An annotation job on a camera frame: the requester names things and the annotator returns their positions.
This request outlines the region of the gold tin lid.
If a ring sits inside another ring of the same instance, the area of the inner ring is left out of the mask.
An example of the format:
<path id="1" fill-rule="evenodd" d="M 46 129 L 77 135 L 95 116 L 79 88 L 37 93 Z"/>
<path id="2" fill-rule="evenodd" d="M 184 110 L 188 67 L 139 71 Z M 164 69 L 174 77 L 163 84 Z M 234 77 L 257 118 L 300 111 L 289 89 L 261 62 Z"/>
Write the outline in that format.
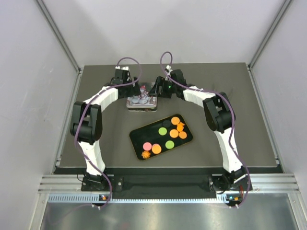
<path id="1" fill-rule="evenodd" d="M 140 95 L 128 97 L 126 102 L 127 108 L 155 108 L 157 107 L 156 95 L 149 95 L 150 89 L 153 87 L 154 82 L 140 82 Z"/>

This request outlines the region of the dark green cookie tin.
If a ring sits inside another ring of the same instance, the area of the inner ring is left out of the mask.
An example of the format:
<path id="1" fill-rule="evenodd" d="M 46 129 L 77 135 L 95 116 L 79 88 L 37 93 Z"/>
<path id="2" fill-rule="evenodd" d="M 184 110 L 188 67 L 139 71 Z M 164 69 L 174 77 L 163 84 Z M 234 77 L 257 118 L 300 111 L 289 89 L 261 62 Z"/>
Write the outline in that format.
<path id="1" fill-rule="evenodd" d="M 130 112 L 156 112 L 157 107 L 155 108 L 139 108 L 139 107 L 134 107 L 134 108 L 128 108 Z"/>

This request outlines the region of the metal tongs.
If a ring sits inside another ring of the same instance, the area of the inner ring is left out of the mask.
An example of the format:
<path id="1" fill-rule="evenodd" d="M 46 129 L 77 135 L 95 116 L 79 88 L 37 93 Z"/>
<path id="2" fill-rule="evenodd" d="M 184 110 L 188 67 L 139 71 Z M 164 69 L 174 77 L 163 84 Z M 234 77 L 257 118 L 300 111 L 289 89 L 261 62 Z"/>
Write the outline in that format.
<path id="1" fill-rule="evenodd" d="M 232 97 L 234 88 L 229 86 L 220 86 L 218 84 L 212 84 L 211 89 L 215 92 L 224 92 L 229 98 Z"/>

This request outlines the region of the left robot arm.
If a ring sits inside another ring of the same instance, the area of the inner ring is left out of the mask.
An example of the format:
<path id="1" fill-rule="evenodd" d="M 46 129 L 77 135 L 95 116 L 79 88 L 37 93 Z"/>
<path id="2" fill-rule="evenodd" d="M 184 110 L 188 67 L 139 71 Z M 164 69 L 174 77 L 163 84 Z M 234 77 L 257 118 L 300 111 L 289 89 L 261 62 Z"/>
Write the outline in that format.
<path id="1" fill-rule="evenodd" d="M 132 77 L 129 67 L 115 67 L 115 76 L 91 98 L 73 105 L 70 133 L 75 147 L 86 161 L 82 191 L 103 191 L 112 185 L 104 171 L 106 165 L 100 150 L 103 131 L 102 112 L 118 99 L 140 94 L 138 78 Z"/>

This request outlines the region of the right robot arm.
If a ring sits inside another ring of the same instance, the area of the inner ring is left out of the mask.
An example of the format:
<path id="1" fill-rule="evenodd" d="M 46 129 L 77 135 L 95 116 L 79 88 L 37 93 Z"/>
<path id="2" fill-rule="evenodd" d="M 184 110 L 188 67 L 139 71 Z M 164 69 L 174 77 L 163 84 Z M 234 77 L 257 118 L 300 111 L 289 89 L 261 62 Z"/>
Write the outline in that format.
<path id="1" fill-rule="evenodd" d="M 225 170 L 219 179 L 212 179 L 211 188 L 225 192 L 240 186 L 247 171 L 236 149 L 236 117 L 227 95 L 224 92 L 206 91 L 187 84 L 183 72 L 179 69 L 170 70 L 165 77 L 158 76 L 150 94 L 163 98 L 171 98 L 175 94 L 178 98 L 204 109 L 207 125 L 218 139 Z"/>

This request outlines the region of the yellow dotted cracker top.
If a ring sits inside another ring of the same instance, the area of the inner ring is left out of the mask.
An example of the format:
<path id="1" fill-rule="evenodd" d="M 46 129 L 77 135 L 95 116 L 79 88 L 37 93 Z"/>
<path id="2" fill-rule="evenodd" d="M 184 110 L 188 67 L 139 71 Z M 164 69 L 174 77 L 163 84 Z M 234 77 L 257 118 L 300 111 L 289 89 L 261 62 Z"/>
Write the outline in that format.
<path id="1" fill-rule="evenodd" d="M 180 123 L 180 119 L 177 116 L 174 116 L 171 118 L 171 123 L 176 126 Z"/>

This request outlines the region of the yellow dotted cracker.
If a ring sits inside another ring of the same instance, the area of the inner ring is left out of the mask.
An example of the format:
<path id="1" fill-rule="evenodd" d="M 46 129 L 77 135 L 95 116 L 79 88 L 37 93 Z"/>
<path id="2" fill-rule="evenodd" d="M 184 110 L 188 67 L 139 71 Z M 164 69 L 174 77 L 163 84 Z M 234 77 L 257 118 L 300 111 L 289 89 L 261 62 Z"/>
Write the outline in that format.
<path id="1" fill-rule="evenodd" d="M 176 126 L 180 123 L 180 119 L 177 116 L 174 116 L 171 118 L 171 123 Z"/>
<path id="2" fill-rule="evenodd" d="M 169 132 L 169 135 L 171 138 L 177 138 L 179 135 L 179 132 L 176 129 L 171 129 Z"/>

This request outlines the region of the green macaron cookie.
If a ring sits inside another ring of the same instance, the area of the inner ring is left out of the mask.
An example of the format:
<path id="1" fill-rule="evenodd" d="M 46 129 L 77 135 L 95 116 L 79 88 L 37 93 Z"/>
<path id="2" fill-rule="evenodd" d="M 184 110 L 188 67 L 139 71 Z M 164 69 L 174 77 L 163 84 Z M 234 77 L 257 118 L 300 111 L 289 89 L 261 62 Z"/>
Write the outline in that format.
<path id="1" fill-rule="evenodd" d="M 167 142 L 165 143 L 165 147 L 166 147 L 167 149 L 172 149 L 174 146 L 175 146 L 175 144 L 174 144 L 174 142 L 171 141 L 171 140 L 169 140 L 169 141 L 167 141 Z"/>
<path id="2" fill-rule="evenodd" d="M 161 136 L 164 136 L 164 135 L 167 134 L 167 129 L 166 129 L 165 127 L 161 127 L 161 128 L 159 128 L 158 133 L 159 133 Z"/>

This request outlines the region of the yellow dotted cracker middle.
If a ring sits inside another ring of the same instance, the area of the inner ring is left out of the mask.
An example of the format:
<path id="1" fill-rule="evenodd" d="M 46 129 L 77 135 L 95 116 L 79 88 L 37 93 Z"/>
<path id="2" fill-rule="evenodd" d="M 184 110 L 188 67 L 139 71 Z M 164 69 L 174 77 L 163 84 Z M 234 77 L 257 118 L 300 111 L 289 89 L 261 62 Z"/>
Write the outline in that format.
<path id="1" fill-rule="evenodd" d="M 176 129 L 171 129 L 169 132 L 169 135 L 171 138 L 177 138 L 179 135 L 179 132 Z"/>

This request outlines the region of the plain orange round cookie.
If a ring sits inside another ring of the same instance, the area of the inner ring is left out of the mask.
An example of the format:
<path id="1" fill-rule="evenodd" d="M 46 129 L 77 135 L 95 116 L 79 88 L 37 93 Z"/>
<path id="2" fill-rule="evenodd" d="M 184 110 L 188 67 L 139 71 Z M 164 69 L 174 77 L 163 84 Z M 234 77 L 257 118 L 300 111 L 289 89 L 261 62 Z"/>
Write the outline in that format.
<path id="1" fill-rule="evenodd" d="M 178 133 L 178 136 L 181 138 L 181 139 L 186 139 L 187 138 L 187 133 L 185 131 L 181 131 Z"/>

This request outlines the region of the pink sandwich cookie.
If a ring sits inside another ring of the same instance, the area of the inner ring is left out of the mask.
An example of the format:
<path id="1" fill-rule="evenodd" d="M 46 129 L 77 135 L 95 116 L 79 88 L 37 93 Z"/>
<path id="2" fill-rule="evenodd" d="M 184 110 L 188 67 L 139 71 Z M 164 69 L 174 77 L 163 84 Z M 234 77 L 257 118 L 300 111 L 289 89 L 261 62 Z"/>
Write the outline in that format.
<path id="1" fill-rule="evenodd" d="M 152 149 L 152 144 L 150 142 L 145 142 L 142 147 L 145 151 L 150 151 Z"/>

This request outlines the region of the yellow dotted cracker cookie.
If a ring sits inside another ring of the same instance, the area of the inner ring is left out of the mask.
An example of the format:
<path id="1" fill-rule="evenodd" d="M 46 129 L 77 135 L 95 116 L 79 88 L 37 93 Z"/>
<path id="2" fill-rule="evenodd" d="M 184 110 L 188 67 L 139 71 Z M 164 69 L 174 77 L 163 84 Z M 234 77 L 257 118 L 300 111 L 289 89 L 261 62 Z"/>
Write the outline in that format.
<path id="1" fill-rule="evenodd" d="M 162 148 L 159 144 L 153 144 L 152 145 L 152 152 L 154 154 L 160 154 L 162 152 Z"/>

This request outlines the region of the orange star piped cookie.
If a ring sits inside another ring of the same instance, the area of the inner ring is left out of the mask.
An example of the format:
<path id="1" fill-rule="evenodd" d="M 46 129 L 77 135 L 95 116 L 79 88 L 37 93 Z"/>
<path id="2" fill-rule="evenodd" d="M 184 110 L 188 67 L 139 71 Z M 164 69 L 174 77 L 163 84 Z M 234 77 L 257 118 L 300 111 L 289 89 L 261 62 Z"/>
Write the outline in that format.
<path id="1" fill-rule="evenodd" d="M 151 156 L 151 153 L 149 151 L 143 151 L 142 152 L 142 158 L 143 159 L 148 159 L 148 158 L 150 158 L 150 156 Z"/>

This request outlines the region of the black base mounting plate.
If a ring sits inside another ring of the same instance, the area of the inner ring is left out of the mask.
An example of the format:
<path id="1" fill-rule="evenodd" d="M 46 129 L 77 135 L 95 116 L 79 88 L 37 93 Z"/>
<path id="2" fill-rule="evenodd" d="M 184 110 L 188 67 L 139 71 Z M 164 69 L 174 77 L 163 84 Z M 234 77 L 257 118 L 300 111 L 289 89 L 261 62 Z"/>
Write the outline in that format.
<path id="1" fill-rule="evenodd" d="M 109 168 L 107 172 L 112 188 L 96 192 L 111 191 L 113 199 L 198 199 L 214 198 L 227 192 L 242 196 L 243 192 L 252 189 L 246 176 L 234 189 L 225 192 L 212 190 L 210 182 L 219 179 L 223 170 Z"/>

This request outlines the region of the aluminium frame rail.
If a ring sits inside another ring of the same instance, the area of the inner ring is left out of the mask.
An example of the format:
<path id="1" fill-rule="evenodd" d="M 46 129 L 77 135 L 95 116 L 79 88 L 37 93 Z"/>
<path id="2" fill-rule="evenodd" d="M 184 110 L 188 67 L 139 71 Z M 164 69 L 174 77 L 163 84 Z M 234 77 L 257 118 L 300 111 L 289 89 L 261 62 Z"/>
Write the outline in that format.
<path id="1" fill-rule="evenodd" d="M 224 193 L 209 188 L 204 175 L 126 175 L 112 176 L 113 189 L 82 191 L 82 175 L 45 175 L 39 194 L 49 202 L 59 203 L 212 203 L 237 201 L 242 188 Z"/>

